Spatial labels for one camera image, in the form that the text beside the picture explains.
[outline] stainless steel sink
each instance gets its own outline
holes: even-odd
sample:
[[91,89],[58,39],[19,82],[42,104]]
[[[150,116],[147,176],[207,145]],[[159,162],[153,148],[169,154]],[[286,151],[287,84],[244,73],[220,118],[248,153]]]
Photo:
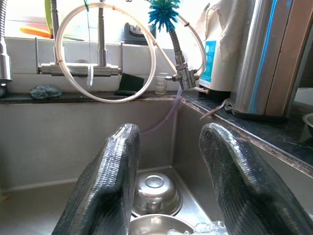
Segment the stainless steel sink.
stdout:
[[[127,104],[60,103],[0,105],[0,187],[10,198],[0,203],[0,234],[51,234],[86,164],[106,137],[123,123],[141,130],[158,123],[173,100]],[[179,113],[154,134],[142,137],[139,172],[172,178],[183,197],[177,217],[191,225],[222,220],[210,174],[199,150],[208,122],[183,101]],[[259,147],[302,206],[313,212],[313,179]]]

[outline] sponge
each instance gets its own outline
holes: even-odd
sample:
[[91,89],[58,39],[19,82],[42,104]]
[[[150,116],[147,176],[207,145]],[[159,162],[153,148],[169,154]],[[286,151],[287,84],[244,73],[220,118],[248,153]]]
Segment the sponge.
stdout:
[[52,86],[39,86],[32,89],[30,95],[34,99],[47,99],[47,98],[55,98],[62,95],[62,91],[56,87]]
[[136,94],[143,86],[144,79],[127,73],[123,73],[119,88],[115,95],[131,96]]

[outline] plastic bag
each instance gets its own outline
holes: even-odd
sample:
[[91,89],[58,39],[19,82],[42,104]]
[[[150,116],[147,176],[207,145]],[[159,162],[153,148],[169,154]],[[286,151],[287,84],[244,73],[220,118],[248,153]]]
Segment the plastic bag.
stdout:
[[194,228],[193,234],[188,231],[185,231],[185,233],[182,234],[175,229],[172,229],[167,232],[167,235],[228,235],[228,232],[222,221],[214,221],[209,224],[197,224]]

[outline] plastic tubing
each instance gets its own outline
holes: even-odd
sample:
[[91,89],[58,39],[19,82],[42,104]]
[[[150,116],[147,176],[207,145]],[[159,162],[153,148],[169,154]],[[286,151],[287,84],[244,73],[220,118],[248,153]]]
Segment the plastic tubing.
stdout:
[[[71,75],[68,67],[66,66],[66,62],[65,62],[65,57],[63,55],[63,35],[64,35],[64,31],[66,26],[68,25],[68,23],[74,18],[74,16],[76,16],[78,13],[84,11],[86,8],[85,6],[80,6],[75,8],[74,10],[72,10],[66,17],[65,19],[62,21],[59,31],[58,31],[58,35],[56,38],[56,51],[57,51],[57,57],[58,57],[58,62],[60,64],[60,68],[62,70],[62,72],[64,73],[65,77],[68,79],[68,81],[77,89],[79,90],[81,93],[85,94],[86,96],[95,99],[97,101],[100,102],[105,102],[105,103],[123,103],[123,102],[128,102],[131,101],[133,99],[138,98],[139,96],[141,96],[150,86],[150,84],[152,83],[154,74],[156,72],[156,53],[155,50],[153,48],[153,45],[155,45],[161,52],[161,54],[163,55],[163,57],[165,58],[165,60],[168,62],[168,64],[170,65],[170,67],[172,68],[173,72],[176,73],[176,68],[174,66],[174,64],[171,62],[171,60],[168,58],[168,56],[165,54],[165,52],[162,50],[162,48],[158,45],[157,41],[155,40],[154,36],[150,33],[150,31],[143,26],[135,17],[133,17],[132,15],[128,14],[126,11],[122,10],[121,8],[118,8],[114,5],[109,5],[103,2],[95,2],[95,3],[91,3],[89,4],[90,8],[110,8],[112,10],[116,10],[121,12],[122,14],[125,14],[131,18],[133,18],[137,24],[140,26],[140,28],[143,31],[143,34],[147,40],[148,46],[149,46],[149,50],[150,50],[150,55],[151,55],[151,70],[150,70],[150,75],[149,78],[146,82],[146,84],[134,95],[124,98],[124,99],[119,99],[119,100],[109,100],[109,99],[102,99],[99,98],[97,96],[94,96],[92,94],[90,94],[89,92],[87,92],[85,89],[83,89],[73,78],[73,76]],[[203,47],[203,44],[201,42],[201,39],[199,38],[198,34],[196,33],[196,31],[194,30],[194,28],[182,17],[179,16],[179,21],[181,23],[183,23],[185,26],[188,26],[192,32],[192,34],[194,35],[194,37],[196,38],[196,41],[200,47],[200,51],[201,51],[201,56],[202,56],[202,64],[201,67],[198,69],[198,76],[202,76],[204,71],[205,71],[205,65],[206,65],[206,55],[205,55],[205,50]],[[194,90],[198,91],[198,92],[206,92],[205,90],[201,89],[201,88],[194,88]]]
[[58,62],[60,65],[60,68],[63,72],[63,74],[65,75],[65,77],[68,79],[68,81],[77,89],[79,90],[81,93],[83,93],[84,95],[95,99],[97,101],[100,102],[105,102],[105,103],[123,103],[123,102],[128,102],[131,101],[133,99],[136,99],[137,97],[141,96],[150,86],[150,84],[152,83],[153,77],[155,75],[156,72],[156,67],[157,67],[157,62],[156,62],[156,52],[154,50],[153,47],[153,41],[151,40],[151,38],[153,38],[152,34],[149,32],[149,30],[143,26],[135,17],[131,16],[130,14],[128,14],[126,11],[113,6],[113,5],[109,5],[103,2],[95,2],[95,3],[90,3],[89,4],[89,8],[110,8],[112,10],[116,10],[119,11],[131,18],[133,18],[136,23],[139,25],[139,27],[142,29],[143,34],[147,40],[148,46],[149,46],[149,50],[150,50],[150,55],[151,55],[151,70],[150,70],[150,75],[149,78],[146,82],[146,84],[134,95],[127,97],[127,98],[123,98],[123,99],[119,99],[119,100],[110,100],[110,99],[102,99],[99,98],[97,96],[94,96],[92,94],[90,94],[89,92],[87,92],[84,88],[82,88],[74,79],[74,77],[72,76],[72,74],[70,73],[67,65],[66,65],[66,61],[65,61],[65,57],[64,57],[64,53],[63,53],[63,35],[64,35],[64,31],[66,26],[68,25],[68,23],[74,18],[74,16],[76,16],[78,13],[85,11],[85,6],[82,5],[80,7],[75,8],[74,10],[72,10],[66,17],[65,19],[62,21],[60,27],[59,27],[59,31],[57,34],[57,38],[56,38],[56,54],[58,57]]

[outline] stainless steel bowl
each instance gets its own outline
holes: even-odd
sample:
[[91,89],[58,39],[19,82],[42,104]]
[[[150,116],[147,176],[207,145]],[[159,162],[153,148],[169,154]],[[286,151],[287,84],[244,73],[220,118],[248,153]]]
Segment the stainless steel bowl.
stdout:
[[175,215],[182,206],[182,200],[174,182],[161,173],[138,175],[135,186],[133,215],[167,214]]
[[302,119],[308,125],[309,131],[313,136],[313,113],[304,115]]
[[149,214],[131,221],[129,235],[167,235],[171,229],[181,233],[193,232],[192,227],[180,219],[165,214]]

